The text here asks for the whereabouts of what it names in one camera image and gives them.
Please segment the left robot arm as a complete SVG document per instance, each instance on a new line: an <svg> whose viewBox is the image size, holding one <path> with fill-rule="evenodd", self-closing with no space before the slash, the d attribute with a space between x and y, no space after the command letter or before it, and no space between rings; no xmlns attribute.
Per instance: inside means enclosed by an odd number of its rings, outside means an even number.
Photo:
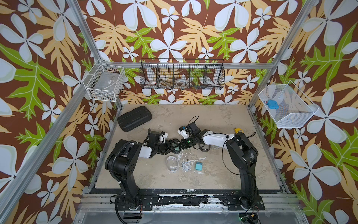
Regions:
<svg viewBox="0 0 358 224"><path fill-rule="evenodd" d="M122 190L119 198L126 207L135 209L139 206L139 187L133 175L138 159L151 159L156 154L170 153L172 146L167 137L166 132L152 132L149 129L143 142L119 140L107 158L105 169L119 183Z"/></svg>

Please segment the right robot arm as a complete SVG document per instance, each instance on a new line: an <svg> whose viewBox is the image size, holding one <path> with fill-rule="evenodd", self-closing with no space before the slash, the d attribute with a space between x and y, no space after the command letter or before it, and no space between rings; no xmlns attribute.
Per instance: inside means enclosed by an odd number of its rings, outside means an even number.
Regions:
<svg viewBox="0 0 358 224"><path fill-rule="evenodd" d="M239 170L238 175L241 180L240 205L244 209L251 209L260 202L255 179L258 151L244 133L224 134L214 133L209 130L190 133L184 127L181 127L178 130L178 134L183 137L179 146L181 150L188 149L199 143L226 149L232 163Z"/></svg>

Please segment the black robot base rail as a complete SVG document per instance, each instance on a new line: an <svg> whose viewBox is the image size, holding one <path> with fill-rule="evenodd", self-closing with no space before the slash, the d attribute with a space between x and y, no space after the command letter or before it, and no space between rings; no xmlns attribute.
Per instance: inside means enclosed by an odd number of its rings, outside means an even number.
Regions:
<svg viewBox="0 0 358 224"><path fill-rule="evenodd" d="M256 192L253 199L245 197L237 189L140 189L136 198L137 207L128 207L125 196L117 194L110 202L120 211L153 211L155 206L178 205L194 208L213 204L230 211L264 211L262 197Z"/></svg>

